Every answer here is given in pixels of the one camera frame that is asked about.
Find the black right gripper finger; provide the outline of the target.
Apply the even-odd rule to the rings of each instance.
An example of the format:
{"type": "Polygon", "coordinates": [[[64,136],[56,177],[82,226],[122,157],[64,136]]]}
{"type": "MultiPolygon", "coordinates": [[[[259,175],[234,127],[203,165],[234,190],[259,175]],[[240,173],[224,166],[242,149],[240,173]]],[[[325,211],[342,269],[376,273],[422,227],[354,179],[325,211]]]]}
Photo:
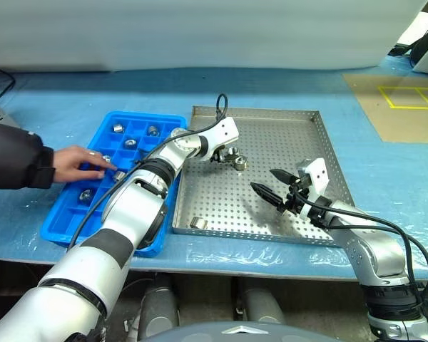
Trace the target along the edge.
{"type": "Polygon", "coordinates": [[[277,178],[280,182],[286,185],[292,185],[296,183],[300,178],[282,169],[271,169],[271,174],[277,178]]]}
{"type": "Polygon", "coordinates": [[[251,182],[250,186],[260,198],[271,204],[278,212],[283,213],[287,210],[283,198],[275,194],[269,187],[256,182],[251,182]]]}

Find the person's bare hand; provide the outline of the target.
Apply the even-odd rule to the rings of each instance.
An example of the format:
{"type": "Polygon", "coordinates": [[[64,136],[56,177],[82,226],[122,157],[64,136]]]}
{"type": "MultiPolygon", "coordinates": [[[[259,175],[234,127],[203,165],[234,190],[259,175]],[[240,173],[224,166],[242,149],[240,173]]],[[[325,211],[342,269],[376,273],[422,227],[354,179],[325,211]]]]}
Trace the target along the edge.
{"type": "Polygon", "coordinates": [[[55,183],[101,180],[106,170],[117,170],[100,152],[77,145],[57,150],[53,154],[53,168],[55,183]]]}

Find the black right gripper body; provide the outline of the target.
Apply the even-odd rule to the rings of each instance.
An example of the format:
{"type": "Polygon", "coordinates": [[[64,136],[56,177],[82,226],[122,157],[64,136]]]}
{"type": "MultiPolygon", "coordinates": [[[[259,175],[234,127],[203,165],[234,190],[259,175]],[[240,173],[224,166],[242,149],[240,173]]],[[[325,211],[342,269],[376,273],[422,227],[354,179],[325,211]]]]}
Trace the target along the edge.
{"type": "Polygon", "coordinates": [[[299,214],[305,204],[302,198],[308,199],[309,177],[306,175],[298,178],[294,175],[288,175],[284,176],[282,182],[288,186],[287,201],[285,203],[287,210],[293,214],[299,214]]]}

